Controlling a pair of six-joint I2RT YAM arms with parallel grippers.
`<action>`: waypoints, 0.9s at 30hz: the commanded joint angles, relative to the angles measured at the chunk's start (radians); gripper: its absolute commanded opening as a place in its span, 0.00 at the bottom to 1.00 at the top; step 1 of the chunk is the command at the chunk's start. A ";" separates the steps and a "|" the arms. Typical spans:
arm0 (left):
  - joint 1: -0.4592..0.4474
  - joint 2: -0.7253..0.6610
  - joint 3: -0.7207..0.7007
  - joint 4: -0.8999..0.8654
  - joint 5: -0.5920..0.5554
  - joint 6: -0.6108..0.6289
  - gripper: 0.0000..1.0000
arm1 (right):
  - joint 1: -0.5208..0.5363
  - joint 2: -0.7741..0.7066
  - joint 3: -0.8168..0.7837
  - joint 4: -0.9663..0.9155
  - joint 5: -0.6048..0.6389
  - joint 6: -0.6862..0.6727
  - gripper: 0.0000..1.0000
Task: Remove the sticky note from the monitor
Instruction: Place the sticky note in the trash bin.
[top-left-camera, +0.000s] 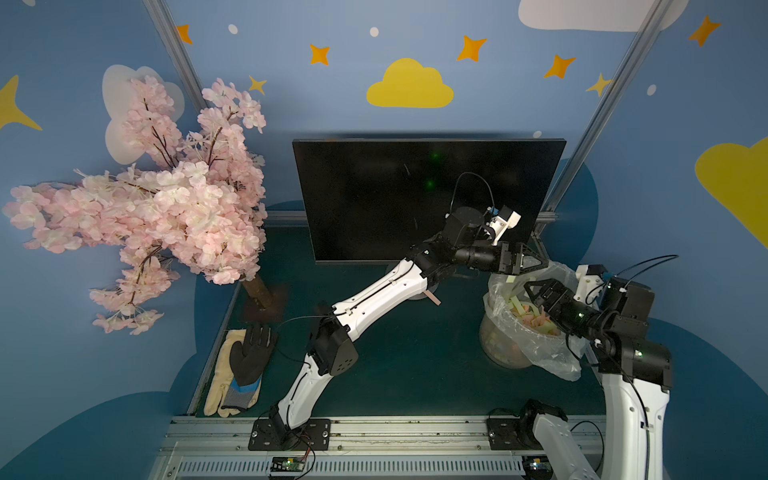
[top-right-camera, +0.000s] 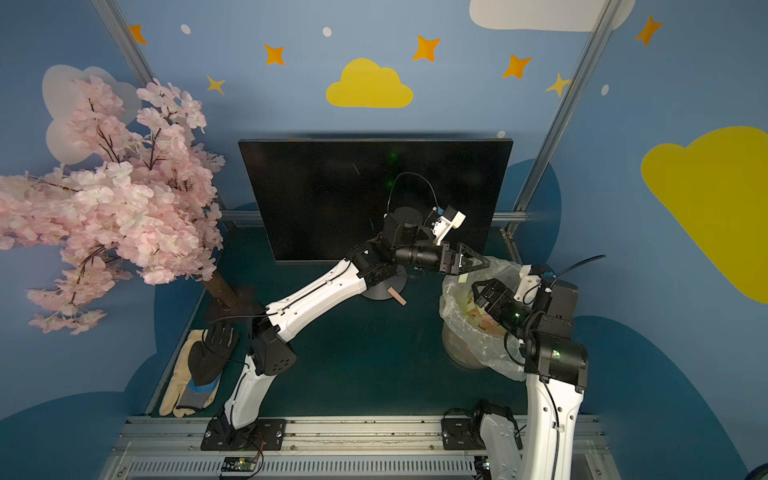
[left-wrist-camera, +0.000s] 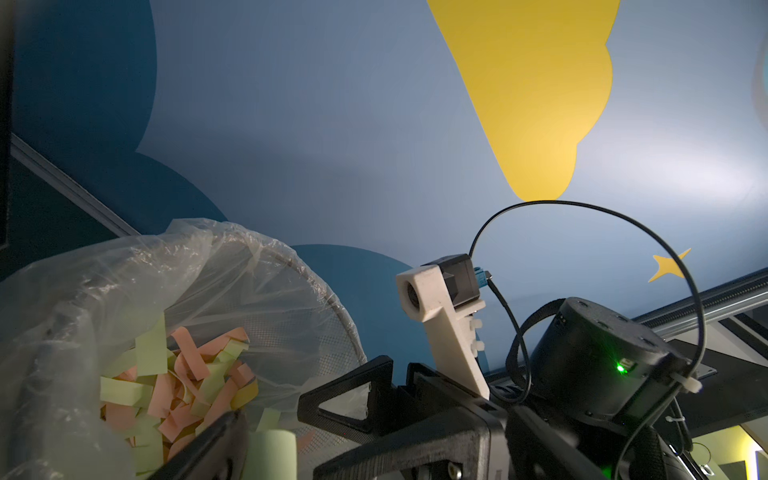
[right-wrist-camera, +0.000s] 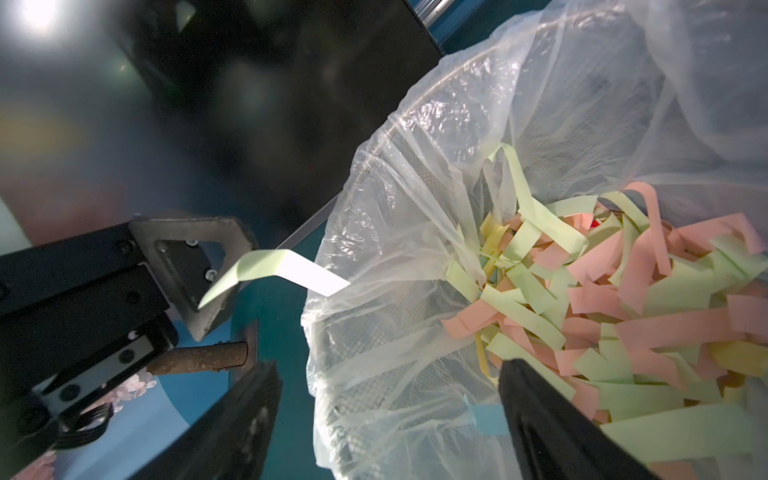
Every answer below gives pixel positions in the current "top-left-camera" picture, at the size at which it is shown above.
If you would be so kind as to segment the pink sticky note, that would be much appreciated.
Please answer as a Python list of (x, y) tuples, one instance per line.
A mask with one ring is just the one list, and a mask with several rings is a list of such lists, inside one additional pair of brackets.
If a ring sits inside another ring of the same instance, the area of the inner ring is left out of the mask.
[(432, 303), (434, 303), (436, 306), (441, 305), (441, 301), (434, 295), (434, 293), (430, 290), (425, 290), (424, 295), (426, 298), (428, 298)]

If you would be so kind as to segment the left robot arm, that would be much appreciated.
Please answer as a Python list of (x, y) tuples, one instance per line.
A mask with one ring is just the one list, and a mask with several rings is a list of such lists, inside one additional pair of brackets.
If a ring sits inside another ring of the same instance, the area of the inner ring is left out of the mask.
[(299, 361), (301, 370), (288, 393), (270, 409), (278, 438), (301, 435), (330, 381), (357, 362), (354, 342), (368, 327), (401, 303), (431, 295), (457, 267), (512, 276), (546, 268), (548, 259), (525, 243), (502, 239), (520, 220), (521, 215), (506, 206), (484, 212), (460, 207), (446, 215), (441, 231), (414, 246), (378, 281), (332, 306), (321, 305)]

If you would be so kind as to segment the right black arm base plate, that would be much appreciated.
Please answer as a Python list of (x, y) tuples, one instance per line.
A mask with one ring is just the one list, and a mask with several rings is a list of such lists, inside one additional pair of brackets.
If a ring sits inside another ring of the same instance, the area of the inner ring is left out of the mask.
[(530, 419), (491, 417), (486, 420), (486, 429), (489, 446), (493, 451), (541, 449)]

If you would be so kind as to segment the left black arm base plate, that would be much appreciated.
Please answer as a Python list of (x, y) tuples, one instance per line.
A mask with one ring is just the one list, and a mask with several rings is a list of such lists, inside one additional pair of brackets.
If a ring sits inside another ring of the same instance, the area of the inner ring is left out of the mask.
[(331, 437), (330, 419), (311, 418), (306, 424), (288, 430), (279, 418), (257, 419), (247, 444), (249, 451), (298, 451), (310, 447), (327, 451)]

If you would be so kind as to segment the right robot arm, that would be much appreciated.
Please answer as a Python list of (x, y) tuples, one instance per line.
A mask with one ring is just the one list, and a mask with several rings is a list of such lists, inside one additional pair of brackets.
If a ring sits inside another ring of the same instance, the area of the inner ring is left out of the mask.
[(560, 330), (589, 343), (606, 405), (602, 469), (591, 466), (559, 408), (528, 403), (519, 435), (543, 448), (557, 479), (661, 479), (673, 376), (668, 348), (646, 337), (655, 294), (620, 277), (612, 277), (605, 289), (592, 308), (555, 279), (525, 285), (529, 298)]

